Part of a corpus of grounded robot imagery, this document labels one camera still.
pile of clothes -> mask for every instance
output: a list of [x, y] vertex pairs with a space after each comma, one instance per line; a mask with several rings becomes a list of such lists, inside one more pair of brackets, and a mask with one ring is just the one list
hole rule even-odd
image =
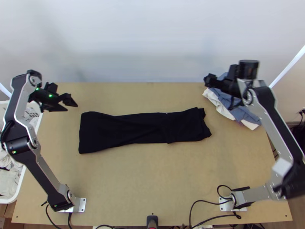
[[17, 189], [23, 165], [0, 147], [0, 195], [12, 197]]
[[[227, 74], [228, 73], [223, 73], [218, 77], [218, 80], [222, 80], [225, 76], [227, 76]], [[235, 120], [251, 130], [254, 130], [262, 124], [260, 119], [244, 106], [239, 106], [229, 111], [228, 108], [231, 104], [231, 95], [222, 92], [220, 89], [208, 88], [203, 92], [203, 96], [208, 98], [208, 100], [210, 100], [216, 106], [216, 110], [220, 114], [228, 119]], [[234, 104], [237, 104], [238, 102], [240, 102], [240, 99], [235, 98]]]

white wall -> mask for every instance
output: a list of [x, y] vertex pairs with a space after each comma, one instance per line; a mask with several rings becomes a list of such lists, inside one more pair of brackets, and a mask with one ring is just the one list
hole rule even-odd
[[304, 45], [303, 0], [4, 0], [1, 82], [202, 82], [239, 59], [269, 84]]
[[305, 108], [305, 55], [275, 84], [273, 92], [283, 119], [300, 121], [298, 112]]

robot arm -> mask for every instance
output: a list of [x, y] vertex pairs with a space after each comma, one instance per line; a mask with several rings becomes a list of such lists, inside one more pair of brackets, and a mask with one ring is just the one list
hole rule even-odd
[[240, 106], [258, 116], [279, 157], [271, 170], [271, 178], [260, 187], [234, 189], [223, 211], [236, 211], [259, 200], [285, 200], [305, 194], [304, 153], [276, 109], [276, 99], [264, 81], [255, 80], [258, 61], [241, 60], [231, 65], [228, 76], [218, 81], [215, 75], [204, 78], [205, 86], [241, 98]]
[[47, 83], [44, 89], [41, 86], [42, 76], [33, 70], [12, 79], [13, 94], [4, 115], [1, 145], [16, 161], [28, 168], [47, 193], [47, 201], [54, 211], [84, 212], [86, 199], [75, 197], [67, 185], [58, 181], [40, 154], [41, 146], [33, 126], [24, 120], [27, 102], [32, 100], [40, 105], [42, 112], [66, 111], [58, 104], [60, 101], [69, 106], [77, 104], [70, 94], [58, 95], [56, 84]]

white cloth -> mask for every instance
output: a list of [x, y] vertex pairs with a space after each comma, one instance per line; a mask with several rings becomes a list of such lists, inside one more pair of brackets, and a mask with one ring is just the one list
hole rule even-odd
[[0, 169], [0, 194], [5, 197], [12, 197], [16, 193], [19, 176], [19, 171], [15, 168], [9, 171]]
[[[210, 89], [206, 89], [203, 94], [208, 100], [212, 102], [216, 106], [216, 110], [222, 114], [224, 117], [227, 117], [230, 120], [235, 120], [234, 116], [228, 111], [227, 108], [219, 101], [218, 97], [212, 92]], [[250, 130], [254, 130], [259, 125], [255, 123], [248, 122], [246, 120], [241, 120], [241, 123], [248, 127]]]
[[16, 168], [19, 172], [22, 170], [23, 164], [15, 161], [8, 153], [0, 147], [0, 167], [2, 168]]

metal plate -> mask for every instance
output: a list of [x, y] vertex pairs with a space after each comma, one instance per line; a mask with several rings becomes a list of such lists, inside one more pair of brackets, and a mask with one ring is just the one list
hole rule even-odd
[[[221, 197], [218, 198], [219, 203], [223, 203], [223, 202], [226, 202], [226, 201], [227, 200], [225, 200]], [[219, 209], [221, 211], [247, 211], [247, 208], [234, 209], [234, 201], [230, 201], [230, 202], [219, 205]]]
[[76, 199], [77, 199], [77, 204], [75, 206], [73, 206], [72, 208], [68, 208], [67, 210], [61, 210], [59, 212], [80, 212], [80, 213], [84, 212], [86, 208], [87, 199], [82, 197]]

